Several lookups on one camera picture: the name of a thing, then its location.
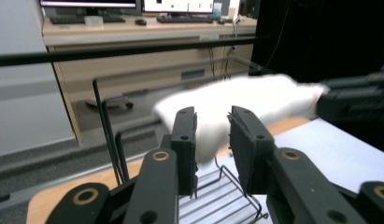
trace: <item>wire rack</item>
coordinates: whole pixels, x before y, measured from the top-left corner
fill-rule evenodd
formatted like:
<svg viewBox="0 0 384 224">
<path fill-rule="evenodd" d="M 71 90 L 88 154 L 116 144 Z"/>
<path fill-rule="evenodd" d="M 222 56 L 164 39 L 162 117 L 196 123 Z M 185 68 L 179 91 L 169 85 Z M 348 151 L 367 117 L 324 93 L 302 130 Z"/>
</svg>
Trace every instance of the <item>wire rack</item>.
<svg viewBox="0 0 384 224">
<path fill-rule="evenodd" d="M 260 203 L 244 195 L 238 179 L 224 165 L 200 176 L 197 194 L 179 198 L 179 223 L 257 223 L 268 218 Z"/>
</svg>

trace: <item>white towel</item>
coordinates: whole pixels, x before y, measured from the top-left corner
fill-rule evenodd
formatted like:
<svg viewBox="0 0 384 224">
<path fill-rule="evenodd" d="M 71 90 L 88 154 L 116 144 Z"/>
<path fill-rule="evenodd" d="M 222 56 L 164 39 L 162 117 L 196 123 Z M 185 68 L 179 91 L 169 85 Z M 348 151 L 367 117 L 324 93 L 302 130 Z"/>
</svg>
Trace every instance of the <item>white towel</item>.
<svg viewBox="0 0 384 224">
<path fill-rule="evenodd" d="M 177 112 L 194 106 L 197 113 L 196 160 L 211 161 L 229 143 L 232 105 L 252 111 L 264 125 L 289 116 L 316 117 L 315 103 L 328 88 L 317 83 L 297 83 L 283 74 L 234 77 L 169 95 L 156 103 L 152 113 L 172 132 Z"/>
</svg>

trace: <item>monitor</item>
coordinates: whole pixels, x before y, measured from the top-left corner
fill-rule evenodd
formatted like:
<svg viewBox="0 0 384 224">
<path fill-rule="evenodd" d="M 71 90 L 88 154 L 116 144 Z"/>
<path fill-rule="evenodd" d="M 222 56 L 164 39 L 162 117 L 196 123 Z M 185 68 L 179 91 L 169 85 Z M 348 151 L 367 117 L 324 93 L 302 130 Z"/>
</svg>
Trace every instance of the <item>monitor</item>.
<svg viewBox="0 0 384 224">
<path fill-rule="evenodd" d="M 42 7 L 82 7 L 88 15 L 107 8 L 136 8 L 136 0 L 39 0 Z"/>
<path fill-rule="evenodd" d="M 142 0 L 142 12 L 169 13 L 172 16 L 212 14 L 214 0 Z"/>
</svg>

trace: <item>keyboard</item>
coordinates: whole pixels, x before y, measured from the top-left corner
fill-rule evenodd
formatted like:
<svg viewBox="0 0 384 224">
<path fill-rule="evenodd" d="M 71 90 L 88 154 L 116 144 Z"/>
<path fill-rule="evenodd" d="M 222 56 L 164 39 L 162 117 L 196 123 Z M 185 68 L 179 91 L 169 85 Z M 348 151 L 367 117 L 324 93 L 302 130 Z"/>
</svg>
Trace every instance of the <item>keyboard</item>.
<svg viewBox="0 0 384 224">
<path fill-rule="evenodd" d="M 213 20 L 207 17 L 157 17 L 156 20 L 160 23 L 212 23 Z"/>
<path fill-rule="evenodd" d="M 125 19 L 120 17 L 105 16 L 102 17 L 104 22 L 125 22 Z M 78 24 L 84 23 L 84 17 L 50 17 L 52 24 Z"/>
</svg>

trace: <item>computer mouse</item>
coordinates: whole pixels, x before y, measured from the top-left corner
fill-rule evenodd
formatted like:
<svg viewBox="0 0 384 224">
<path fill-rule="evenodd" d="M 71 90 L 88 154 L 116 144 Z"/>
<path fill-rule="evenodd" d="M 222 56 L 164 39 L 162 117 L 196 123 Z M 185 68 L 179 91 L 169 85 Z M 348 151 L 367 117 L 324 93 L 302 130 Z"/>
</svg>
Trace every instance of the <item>computer mouse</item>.
<svg viewBox="0 0 384 224">
<path fill-rule="evenodd" d="M 136 25 L 146 25 L 146 20 L 145 19 L 136 19 L 135 24 Z"/>
<path fill-rule="evenodd" d="M 224 19 L 219 19 L 218 20 L 218 24 L 224 24 L 224 23 L 226 23 L 226 20 L 224 20 Z"/>
</svg>

